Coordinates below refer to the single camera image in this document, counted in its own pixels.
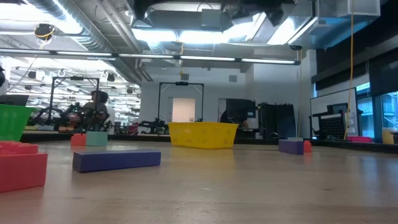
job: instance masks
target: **green bin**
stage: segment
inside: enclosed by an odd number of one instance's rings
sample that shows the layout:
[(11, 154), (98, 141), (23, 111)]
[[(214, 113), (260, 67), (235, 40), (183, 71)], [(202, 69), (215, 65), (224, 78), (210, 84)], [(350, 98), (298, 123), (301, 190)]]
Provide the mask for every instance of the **green bin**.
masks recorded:
[(0, 141), (19, 141), (33, 108), (0, 105)]

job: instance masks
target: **teal block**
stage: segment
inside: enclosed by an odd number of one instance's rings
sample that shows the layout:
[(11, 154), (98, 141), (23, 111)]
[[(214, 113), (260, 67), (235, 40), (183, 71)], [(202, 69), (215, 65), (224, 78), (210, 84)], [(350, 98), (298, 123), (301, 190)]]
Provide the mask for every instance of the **teal block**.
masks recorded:
[(86, 146), (108, 145), (108, 133), (88, 131), (86, 134)]

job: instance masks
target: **red block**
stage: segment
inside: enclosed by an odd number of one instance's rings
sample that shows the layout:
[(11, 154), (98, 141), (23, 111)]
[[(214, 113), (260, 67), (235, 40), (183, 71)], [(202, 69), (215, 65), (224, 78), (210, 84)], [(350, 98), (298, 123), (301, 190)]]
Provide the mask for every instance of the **red block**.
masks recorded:
[(312, 145), (310, 141), (304, 141), (304, 153), (311, 153), (312, 152)]
[(74, 134), (70, 139), (71, 146), (85, 146), (86, 134)]
[(369, 137), (362, 137), (362, 136), (347, 136), (347, 139), (352, 142), (368, 142), (372, 143), (372, 139)]
[(45, 183), (47, 154), (38, 145), (0, 142), (0, 192), (40, 187)]

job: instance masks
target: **yellow basket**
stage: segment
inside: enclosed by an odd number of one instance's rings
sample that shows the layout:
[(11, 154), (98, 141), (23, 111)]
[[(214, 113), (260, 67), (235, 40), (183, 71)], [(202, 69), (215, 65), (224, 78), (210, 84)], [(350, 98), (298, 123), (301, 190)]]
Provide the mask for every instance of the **yellow basket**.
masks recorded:
[(169, 123), (173, 146), (202, 149), (232, 148), (237, 124), (217, 122)]

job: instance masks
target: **doorway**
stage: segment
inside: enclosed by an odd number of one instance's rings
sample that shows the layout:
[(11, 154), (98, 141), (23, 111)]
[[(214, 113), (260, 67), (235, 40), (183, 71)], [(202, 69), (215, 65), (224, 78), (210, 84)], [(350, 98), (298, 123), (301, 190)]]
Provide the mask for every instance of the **doorway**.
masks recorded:
[(195, 99), (173, 98), (172, 122), (194, 122)]

